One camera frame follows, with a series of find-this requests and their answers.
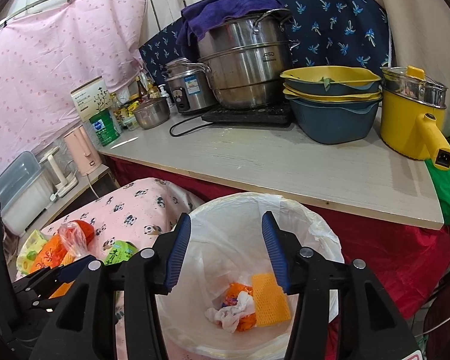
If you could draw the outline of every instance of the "garbage bag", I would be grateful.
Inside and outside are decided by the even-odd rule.
[[[293,318],[268,327],[229,333],[204,312],[219,309],[230,283],[251,285],[254,274],[273,272],[262,237],[262,215],[271,211],[282,230],[325,258],[343,263],[340,241],[318,214],[279,195],[238,193],[212,200],[192,213],[191,237],[178,284],[157,296],[163,334],[183,349],[214,359],[282,359]],[[295,313],[298,295],[288,297]],[[338,315],[338,293],[330,293],[329,321]]]

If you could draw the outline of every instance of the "pink curtain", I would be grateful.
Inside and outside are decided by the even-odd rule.
[[[114,92],[137,75],[145,0],[71,0],[0,30],[0,173],[79,121],[71,91],[102,76]]]

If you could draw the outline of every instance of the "pink electric kettle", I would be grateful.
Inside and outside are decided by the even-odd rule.
[[[82,176],[89,175],[102,164],[102,159],[83,126],[74,128],[63,140]]]

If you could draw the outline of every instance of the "yellow bowl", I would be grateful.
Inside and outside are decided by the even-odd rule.
[[[382,92],[350,94],[347,96],[316,96],[316,95],[312,95],[312,94],[298,92],[298,91],[294,90],[293,88],[289,87],[285,83],[283,84],[283,86],[285,87],[285,89],[283,90],[283,93],[285,95],[302,97],[307,100],[315,100],[315,101],[323,101],[323,102],[343,103],[343,102],[351,102],[351,101],[368,101],[368,100],[378,100],[380,97],[382,97]]]
[[[362,86],[375,81],[380,77],[363,67],[347,66],[310,66],[298,67],[284,71],[280,77],[284,79],[300,80],[305,83],[323,83],[322,79],[329,78],[331,84],[345,84]]]

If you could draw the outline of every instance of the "red fabric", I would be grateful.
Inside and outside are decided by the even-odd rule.
[[[137,179],[164,179],[205,201],[243,192],[176,175],[136,163],[110,158],[120,185]],[[408,319],[425,303],[450,264],[450,227],[440,231],[365,218],[325,208],[309,208],[321,215],[339,237],[346,262],[363,259]],[[329,324],[326,360],[335,360],[338,323]]]

